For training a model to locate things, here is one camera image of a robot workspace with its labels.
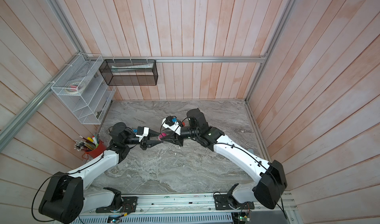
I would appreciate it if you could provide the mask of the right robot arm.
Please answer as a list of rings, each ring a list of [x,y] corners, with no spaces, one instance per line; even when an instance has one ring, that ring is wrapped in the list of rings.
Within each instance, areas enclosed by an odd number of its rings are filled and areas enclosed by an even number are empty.
[[[268,209],[275,209],[282,200],[282,194],[288,186],[283,165],[259,158],[232,141],[223,131],[209,126],[204,114],[198,109],[187,112],[185,118],[189,124],[176,117],[168,116],[162,120],[164,133],[161,140],[182,146],[184,139],[196,141],[201,146],[224,156],[245,171],[252,182],[234,184],[226,195],[215,197],[217,209],[223,206],[237,209],[244,204],[258,201]]]

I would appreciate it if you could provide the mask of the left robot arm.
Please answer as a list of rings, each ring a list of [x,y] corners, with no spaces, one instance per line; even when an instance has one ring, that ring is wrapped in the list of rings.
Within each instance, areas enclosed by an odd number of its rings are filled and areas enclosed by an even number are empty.
[[[160,144],[163,135],[148,127],[133,130],[125,123],[116,123],[108,130],[109,146],[88,164],[67,173],[57,172],[45,180],[46,191],[39,205],[40,214],[51,221],[69,224],[81,213],[98,208],[118,213],[125,209],[121,192],[105,187],[85,193],[92,182],[106,170],[121,163],[135,146],[143,150]]]

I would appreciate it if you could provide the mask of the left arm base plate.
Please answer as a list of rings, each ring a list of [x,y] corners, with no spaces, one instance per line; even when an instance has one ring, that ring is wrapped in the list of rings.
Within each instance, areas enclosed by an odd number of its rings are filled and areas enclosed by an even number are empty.
[[[122,196],[116,198],[111,205],[96,209],[96,213],[133,213],[136,211],[137,196]]]

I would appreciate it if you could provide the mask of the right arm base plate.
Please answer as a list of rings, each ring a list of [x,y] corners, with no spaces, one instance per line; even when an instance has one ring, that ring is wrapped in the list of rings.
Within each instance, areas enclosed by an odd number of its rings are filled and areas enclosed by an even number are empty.
[[[221,194],[216,192],[213,194],[216,210],[254,210],[253,202],[239,203],[232,195]]]

